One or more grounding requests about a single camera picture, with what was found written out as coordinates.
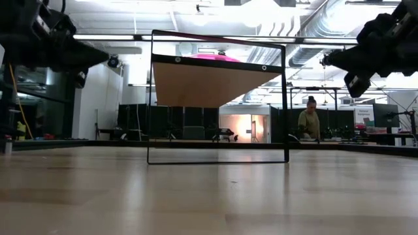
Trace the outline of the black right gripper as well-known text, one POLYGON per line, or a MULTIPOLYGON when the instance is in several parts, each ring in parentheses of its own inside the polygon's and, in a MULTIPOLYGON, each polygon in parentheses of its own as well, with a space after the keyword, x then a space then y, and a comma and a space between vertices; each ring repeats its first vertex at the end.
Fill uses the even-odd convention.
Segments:
POLYGON ((381 77, 392 72, 401 72, 404 76, 418 72, 418 14, 378 14, 364 25, 357 35, 357 42, 360 49, 334 50, 325 54, 322 66, 334 66, 354 74, 369 72, 381 77))

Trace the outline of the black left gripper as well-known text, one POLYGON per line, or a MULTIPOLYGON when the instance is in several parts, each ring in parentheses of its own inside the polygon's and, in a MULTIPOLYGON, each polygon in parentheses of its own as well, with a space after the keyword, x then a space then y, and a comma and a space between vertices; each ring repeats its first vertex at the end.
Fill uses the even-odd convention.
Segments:
POLYGON ((75 31, 54 31, 51 38, 30 39, 27 35, 0 31, 5 49, 3 64, 28 68, 50 67, 55 72, 80 72, 109 59, 109 53, 73 38, 75 31), (64 53, 70 46, 70 64, 64 53))

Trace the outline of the pink transparent plate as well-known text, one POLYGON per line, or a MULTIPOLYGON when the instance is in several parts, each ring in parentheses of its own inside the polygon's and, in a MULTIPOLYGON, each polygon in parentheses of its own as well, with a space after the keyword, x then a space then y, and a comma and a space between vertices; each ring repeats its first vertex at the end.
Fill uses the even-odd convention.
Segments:
POLYGON ((190 55, 191 58, 196 59, 207 59, 207 60, 216 60, 216 61, 228 61, 228 62, 237 62, 240 63, 240 60, 226 55, 216 55, 216 54, 193 54, 190 55))

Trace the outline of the black ceiling spotlight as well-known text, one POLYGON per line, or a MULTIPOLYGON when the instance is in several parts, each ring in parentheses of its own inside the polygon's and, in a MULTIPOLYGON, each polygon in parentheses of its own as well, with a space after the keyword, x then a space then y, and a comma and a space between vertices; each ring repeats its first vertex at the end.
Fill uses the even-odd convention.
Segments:
POLYGON ((119 57, 118 57, 118 54, 113 54, 113 55, 111 55, 110 57, 109 57, 109 60, 108 60, 108 62, 107 62, 107 65, 110 67, 110 68, 113 68, 113 69, 116 69, 116 68, 118 68, 119 66, 120 66, 120 60, 119 60, 119 57))

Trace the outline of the long ceiling light strip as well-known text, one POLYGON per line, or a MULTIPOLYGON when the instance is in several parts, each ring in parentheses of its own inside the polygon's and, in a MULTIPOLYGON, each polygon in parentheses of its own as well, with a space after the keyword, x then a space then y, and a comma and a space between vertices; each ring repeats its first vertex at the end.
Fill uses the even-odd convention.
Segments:
POLYGON ((133 35, 74 35, 74 39, 76 40, 103 40, 103 41, 119 41, 119 40, 134 40, 133 35))

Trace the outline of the person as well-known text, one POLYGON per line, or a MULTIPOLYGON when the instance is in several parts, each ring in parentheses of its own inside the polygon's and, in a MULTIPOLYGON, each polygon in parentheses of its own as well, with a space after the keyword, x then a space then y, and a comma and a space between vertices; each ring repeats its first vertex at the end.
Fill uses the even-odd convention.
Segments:
POLYGON ((313 96, 308 97, 306 109, 298 117, 298 128, 305 139, 321 139, 320 122, 316 112, 317 102, 313 96))

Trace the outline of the black computer monitor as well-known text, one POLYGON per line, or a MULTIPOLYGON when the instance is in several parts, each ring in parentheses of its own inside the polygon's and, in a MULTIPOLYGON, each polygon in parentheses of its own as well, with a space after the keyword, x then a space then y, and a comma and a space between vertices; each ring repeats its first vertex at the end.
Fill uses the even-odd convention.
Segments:
POLYGON ((374 126, 395 128, 400 126, 398 106, 394 104, 373 104, 374 126))

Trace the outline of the black room divider panels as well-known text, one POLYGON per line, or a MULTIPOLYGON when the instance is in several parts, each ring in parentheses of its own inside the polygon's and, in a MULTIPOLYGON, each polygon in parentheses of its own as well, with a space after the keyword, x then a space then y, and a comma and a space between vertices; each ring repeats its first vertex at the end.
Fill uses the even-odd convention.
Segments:
POLYGON ((185 140, 184 126, 203 126, 204 140, 211 140, 218 125, 217 108, 121 104, 118 110, 117 127, 128 131, 130 140, 185 140))

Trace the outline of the small white bottle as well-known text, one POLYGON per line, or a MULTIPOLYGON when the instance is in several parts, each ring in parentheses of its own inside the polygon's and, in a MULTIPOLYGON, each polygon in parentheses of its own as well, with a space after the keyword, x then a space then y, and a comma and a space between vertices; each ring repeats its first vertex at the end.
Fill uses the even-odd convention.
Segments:
POLYGON ((5 146, 3 149, 4 154, 10 155, 12 153, 13 148, 13 139, 10 135, 5 136, 5 146))

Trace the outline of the grey office chair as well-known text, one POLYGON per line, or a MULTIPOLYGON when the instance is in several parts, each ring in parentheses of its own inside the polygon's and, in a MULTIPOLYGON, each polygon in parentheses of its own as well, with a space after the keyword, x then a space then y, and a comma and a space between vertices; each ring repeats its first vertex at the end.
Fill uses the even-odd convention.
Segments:
POLYGON ((204 140, 205 128, 203 126, 184 126, 182 136, 185 140, 204 140))

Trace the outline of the silver ventilation duct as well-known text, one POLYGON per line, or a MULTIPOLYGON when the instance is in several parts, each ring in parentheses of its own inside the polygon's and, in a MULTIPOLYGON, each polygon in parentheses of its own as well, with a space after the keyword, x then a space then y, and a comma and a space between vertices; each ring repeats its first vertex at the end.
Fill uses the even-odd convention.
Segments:
MULTIPOLYGON (((344 37, 364 20, 357 17, 359 11, 346 4, 350 0, 326 0, 317 14, 298 32, 299 37, 344 37)), ((288 64, 302 67, 321 49, 296 47, 291 44, 286 49, 288 64)))

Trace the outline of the black frame wooden shelf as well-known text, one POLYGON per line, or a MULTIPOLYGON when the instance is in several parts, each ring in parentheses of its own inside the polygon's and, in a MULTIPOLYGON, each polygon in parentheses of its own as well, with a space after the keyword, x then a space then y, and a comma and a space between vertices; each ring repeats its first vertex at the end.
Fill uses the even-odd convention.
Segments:
POLYGON ((154 29, 151 36, 156 35, 272 48, 280 51, 282 60, 280 65, 273 66, 152 53, 150 90, 156 92, 159 104, 219 108, 238 95, 280 76, 282 113, 288 113, 284 45, 154 29))

